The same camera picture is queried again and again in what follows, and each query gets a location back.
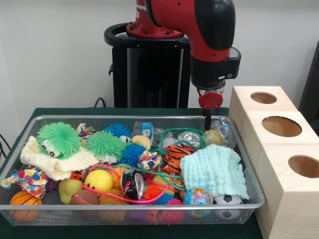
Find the green tablecloth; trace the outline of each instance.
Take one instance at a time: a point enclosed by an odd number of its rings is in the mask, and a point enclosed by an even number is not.
[[[212,115],[227,116],[228,108],[213,110]],[[140,115],[140,116],[196,116],[201,109],[120,109],[120,108],[86,108],[86,109],[36,109],[29,122],[41,115]],[[15,149],[21,135],[12,149]],[[212,238],[212,239],[262,239],[255,215],[244,225],[179,225],[179,226],[92,226],[92,227],[12,227],[0,216],[0,239],[19,238]]]

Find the wooden box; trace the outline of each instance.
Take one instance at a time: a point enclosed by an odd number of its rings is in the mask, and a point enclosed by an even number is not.
[[[319,145],[306,119],[293,111],[247,111],[240,135],[255,169],[264,144]]]
[[[234,86],[229,117],[241,132],[246,111],[298,111],[280,86]]]
[[[256,166],[266,203],[256,211],[265,239],[319,238],[319,144],[264,144]]]

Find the wire mesh basket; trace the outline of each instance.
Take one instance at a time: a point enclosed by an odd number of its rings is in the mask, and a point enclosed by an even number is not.
[[[63,121],[76,128],[86,123],[95,130],[103,130],[114,123],[126,125],[133,130],[136,121],[152,122],[160,128],[195,128],[203,130],[204,117],[144,117],[144,116],[43,116],[31,121],[16,149],[8,159],[0,180],[11,176],[22,164],[19,154],[29,136],[36,136],[41,127]],[[10,205],[10,199],[19,191],[17,186],[6,190],[0,187],[0,212],[12,226],[72,226],[72,225],[157,225],[157,224],[244,224],[256,208],[261,207],[265,197],[244,145],[234,124],[232,130],[237,141],[235,151],[241,156],[249,200],[241,205],[64,205],[57,191],[43,198],[43,205]]]

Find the mint green washcloth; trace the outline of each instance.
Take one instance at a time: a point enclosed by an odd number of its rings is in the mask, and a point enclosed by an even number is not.
[[[186,190],[203,188],[213,197],[236,195],[249,199],[240,156],[231,148],[210,145],[181,159]]]

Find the power cord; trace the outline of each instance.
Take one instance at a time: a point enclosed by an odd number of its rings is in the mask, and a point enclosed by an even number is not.
[[[0,134],[0,138],[4,141],[4,143],[6,144],[8,149],[11,150],[11,147],[9,146],[8,142],[5,140],[5,138],[1,134]],[[2,155],[6,159],[6,154],[5,154],[4,150],[3,150],[2,144],[0,142],[0,158],[1,158]]]
[[[99,97],[99,98],[97,99],[97,101],[95,102],[94,107],[96,107],[96,106],[98,105],[98,102],[99,102],[99,101],[102,101],[103,107],[105,108],[105,107],[106,107],[106,104],[105,104],[105,101],[104,101],[104,99],[103,99],[102,97]]]

